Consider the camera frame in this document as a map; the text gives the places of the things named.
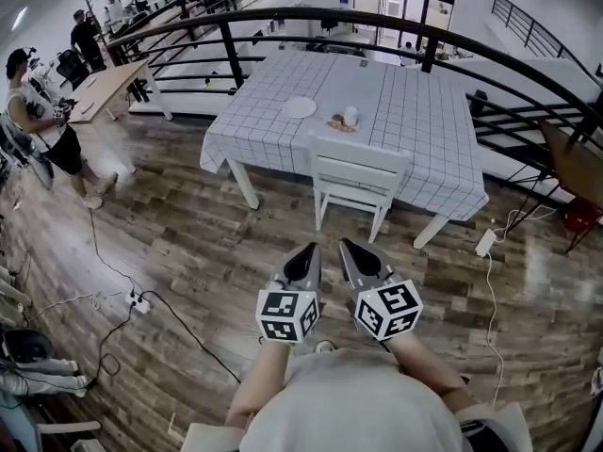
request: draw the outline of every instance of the grid-patterned tablecloth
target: grid-patterned tablecloth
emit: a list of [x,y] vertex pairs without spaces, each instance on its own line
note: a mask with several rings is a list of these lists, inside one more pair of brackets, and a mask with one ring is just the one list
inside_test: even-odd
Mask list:
[[[447,79],[360,59],[278,51],[264,61],[207,130],[201,167],[218,171],[225,157],[311,175],[306,137],[316,134],[413,154],[398,199],[450,219],[467,220],[488,202],[478,143],[464,92]],[[315,99],[317,112],[290,119],[291,96]],[[326,125],[346,105],[360,111],[358,132]]]

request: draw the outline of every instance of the power adapter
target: power adapter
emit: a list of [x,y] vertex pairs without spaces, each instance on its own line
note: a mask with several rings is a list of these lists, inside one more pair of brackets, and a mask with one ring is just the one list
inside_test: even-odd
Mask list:
[[492,248],[492,245],[496,240],[497,236],[495,235],[494,231],[487,230],[481,237],[478,246],[475,247],[475,252],[479,257],[483,258],[486,254],[488,254],[490,248]]
[[139,294],[134,293],[132,291],[130,293],[125,293],[124,296],[125,302],[130,306],[134,305],[134,309],[137,310],[139,313],[143,315],[149,313],[149,310],[151,309],[151,303],[149,303],[149,301],[141,297]]

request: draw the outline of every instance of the hair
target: hair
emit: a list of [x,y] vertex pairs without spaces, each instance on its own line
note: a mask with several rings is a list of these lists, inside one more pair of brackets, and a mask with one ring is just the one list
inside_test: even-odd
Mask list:
[[27,62],[27,54],[23,49],[14,50],[7,61],[7,78],[11,79],[17,73],[17,67],[22,63]]

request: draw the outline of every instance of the white plate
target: white plate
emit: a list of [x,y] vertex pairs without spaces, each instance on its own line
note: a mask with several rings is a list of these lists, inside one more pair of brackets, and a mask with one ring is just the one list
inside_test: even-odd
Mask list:
[[309,97],[291,97],[283,104],[283,113],[289,118],[303,119],[317,111],[317,103]]

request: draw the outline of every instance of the white cable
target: white cable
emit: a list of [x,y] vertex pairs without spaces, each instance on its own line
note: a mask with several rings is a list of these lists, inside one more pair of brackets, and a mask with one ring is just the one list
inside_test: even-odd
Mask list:
[[[115,297],[116,295],[120,295],[121,293],[125,293],[125,292],[124,291],[119,291],[117,293],[113,293],[113,294],[108,295],[108,296]],[[52,305],[48,305],[46,308],[44,308],[41,312],[39,312],[33,318],[28,318],[27,321],[29,323],[31,323],[32,321],[34,321],[35,319],[37,319],[42,313],[47,312],[51,308],[55,308],[58,305],[64,305],[66,303],[71,303],[72,301],[77,301],[77,300],[82,299],[82,298],[90,298],[90,305],[92,305],[92,308],[94,308],[94,310],[96,310],[98,312],[101,309],[101,301],[99,300],[100,296],[101,296],[101,293],[88,293],[87,295],[80,295],[78,297],[65,299],[64,301],[58,301],[57,303],[53,303]]]
[[[545,215],[539,216],[538,218],[533,218],[534,213],[536,211],[538,211],[541,207],[544,207],[546,209],[552,209],[552,211],[550,213],[546,213]],[[530,221],[536,221],[538,219],[546,218],[547,216],[552,215],[556,211],[557,211],[557,209],[553,209],[552,207],[544,206],[544,205],[541,204],[536,209],[534,209],[532,211],[532,213],[526,219],[530,220]],[[504,243],[505,240],[507,239],[507,232],[509,231],[509,227],[511,226],[511,214],[512,213],[521,213],[523,215],[527,214],[525,211],[519,211],[519,209],[514,209],[513,211],[509,211],[509,216],[507,216],[507,224],[505,225],[505,227],[504,228],[496,228],[495,230],[492,230],[494,232],[494,234],[496,234],[497,231],[504,230],[504,233],[502,235],[502,239],[495,239],[495,243]]]
[[500,384],[502,383],[502,374],[504,373],[504,369],[505,369],[505,361],[503,360],[500,353],[498,353],[498,350],[496,348],[494,348],[494,346],[492,345],[492,339],[490,338],[490,335],[492,333],[492,324],[494,323],[494,318],[497,315],[497,298],[495,297],[494,289],[492,288],[492,284],[490,284],[490,271],[492,271],[492,255],[490,254],[490,251],[487,252],[487,255],[488,255],[488,258],[490,259],[490,264],[488,266],[488,272],[486,274],[486,282],[488,283],[488,287],[490,288],[490,293],[492,293],[492,303],[494,304],[494,311],[492,312],[492,316],[490,317],[490,323],[488,324],[488,333],[486,334],[486,342],[488,343],[488,347],[490,347],[492,349],[492,351],[494,351],[496,353],[496,355],[498,356],[498,359],[500,360],[500,374],[498,375],[498,384],[497,384],[497,388],[494,391],[494,398],[492,400],[492,406],[494,407],[495,404],[497,403],[498,390],[500,390]]
[[[538,211],[541,207],[544,207],[546,209],[551,209],[552,211],[550,213],[546,213],[545,215],[539,216],[537,218],[533,218],[534,213],[536,211]],[[534,209],[532,211],[532,213],[526,219],[529,219],[530,221],[536,221],[538,219],[546,218],[547,216],[550,216],[555,212],[557,212],[557,209],[554,209],[554,208],[548,207],[548,206],[544,206],[541,204],[536,209]],[[511,214],[512,213],[522,213],[524,215],[527,214],[526,212],[520,211],[519,209],[514,209],[513,211],[510,211],[509,216],[507,216],[507,224],[505,225],[505,227],[497,228],[497,229],[493,230],[494,234],[496,234],[497,231],[504,230],[502,239],[495,239],[495,243],[504,243],[505,240],[507,239],[507,232],[509,231],[509,227],[511,226]],[[490,284],[490,272],[492,271],[492,255],[490,254],[490,251],[488,251],[486,254],[488,255],[488,259],[490,260],[490,263],[488,264],[488,272],[486,273],[486,283],[488,284],[488,288],[490,288],[490,293],[492,293],[492,303],[494,304],[494,311],[492,312],[492,316],[490,317],[490,323],[488,324],[488,332],[486,334],[486,342],[488,343],[488,347],[496,353],[496,355],[498,356],[498,359],[500,360],[500,374],[498,375],[497,388],[494,391],[494,398],[492,400],[492,406],[494,407],[495,404],[497,403],[498,391],[500,390],[500,384],[502,383],[502,375],[503,375],[504,369],[505,369],[505,361],[503,360],[502,355],[500,355],[500,353],[498,353],[498,350],[496,348],[494,348],[494,346],[492,345],[492,339],[490,337],[490,335],[492,334],[492,324],[494,323],[494,318],[497,315],[497,297],[494,294],[494,289],[492,288],[492,284]]]

